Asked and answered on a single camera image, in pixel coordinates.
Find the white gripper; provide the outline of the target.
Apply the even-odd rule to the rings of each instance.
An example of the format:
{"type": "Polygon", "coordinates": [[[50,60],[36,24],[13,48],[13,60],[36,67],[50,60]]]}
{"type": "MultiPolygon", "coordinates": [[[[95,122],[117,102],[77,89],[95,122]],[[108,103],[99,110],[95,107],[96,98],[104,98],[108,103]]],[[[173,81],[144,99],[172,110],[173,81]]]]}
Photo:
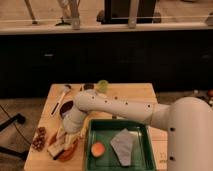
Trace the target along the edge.
{"type": "Polygon", "coordinates": [[[69,133],[65,136],[65,150],[68,150],[74,141],[78,139],[79,134],[77,132],[82,129],[86,117],[87,114],[77,108],[72,108],[64,117],[62,122],[64,128],[62,126],[59,127],[56,133],[56,139],[59,140],[69,133]]]}

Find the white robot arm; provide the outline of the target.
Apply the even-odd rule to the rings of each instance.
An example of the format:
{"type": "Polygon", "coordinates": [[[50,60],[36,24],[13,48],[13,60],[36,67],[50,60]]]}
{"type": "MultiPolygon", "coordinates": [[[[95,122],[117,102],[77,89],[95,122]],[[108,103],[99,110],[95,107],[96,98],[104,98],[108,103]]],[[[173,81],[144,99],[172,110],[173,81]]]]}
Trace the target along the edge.
{"type": "Polygon", "coordinates": [[[103,98],[94,90],[78,92],[62,127],[79,132],[90,111],[110,113],[167,132],[168,171],[213,171],[213,109],[184,97],[171,105],[103,98]]]}

